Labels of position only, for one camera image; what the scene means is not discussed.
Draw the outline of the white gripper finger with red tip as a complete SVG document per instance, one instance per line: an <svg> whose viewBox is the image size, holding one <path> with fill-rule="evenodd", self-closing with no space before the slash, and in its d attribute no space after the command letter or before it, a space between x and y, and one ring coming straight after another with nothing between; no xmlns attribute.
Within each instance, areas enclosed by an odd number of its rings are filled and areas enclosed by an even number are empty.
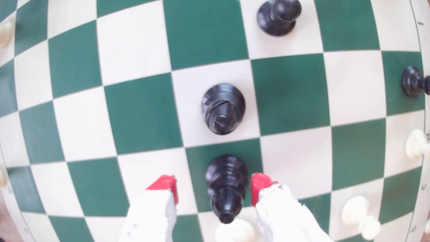
<svg viewBox="0 0 430 242"><path fill-rule="evenodd" d="M290 188L264 173L250 179L251 203L266 242L332 242L306 205Z"/></svg>
<svg viewBox="0 0 430 242"><path fill-rule="evenodd" d="M161 175L132 200L120 242L172 242L179 202L177 179Z"/></svg>

